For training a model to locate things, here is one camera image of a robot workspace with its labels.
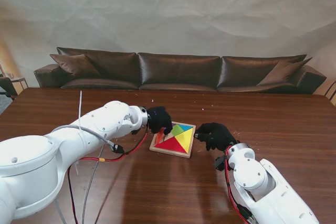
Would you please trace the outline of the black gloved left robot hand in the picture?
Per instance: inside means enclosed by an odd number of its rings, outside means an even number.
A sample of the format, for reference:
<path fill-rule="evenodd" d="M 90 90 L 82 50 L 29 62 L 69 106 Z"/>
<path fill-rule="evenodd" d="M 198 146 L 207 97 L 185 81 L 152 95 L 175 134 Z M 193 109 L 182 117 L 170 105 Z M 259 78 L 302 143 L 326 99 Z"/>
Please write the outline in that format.
<path fill-rule="evenodd" d="M 161 129 L 168 135 L 172 131 L 171 117 L 163 106 L 156 106 L 147 110 L 148 126 L 153 134 L 157 134 Z"/>

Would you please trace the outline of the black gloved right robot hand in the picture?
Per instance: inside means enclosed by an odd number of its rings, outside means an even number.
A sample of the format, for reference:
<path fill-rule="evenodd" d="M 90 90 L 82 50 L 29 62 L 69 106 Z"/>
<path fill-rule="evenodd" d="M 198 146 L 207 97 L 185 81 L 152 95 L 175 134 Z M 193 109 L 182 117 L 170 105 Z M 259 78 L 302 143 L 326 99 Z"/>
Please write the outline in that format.
<path fill-rule="evenodd" d="M 215 122 L 202 124 L 196 129 L 194 138 L 204 142 L 207 151 L 225 151 L 230 145 L 239 143 L 225 125 Z"/>

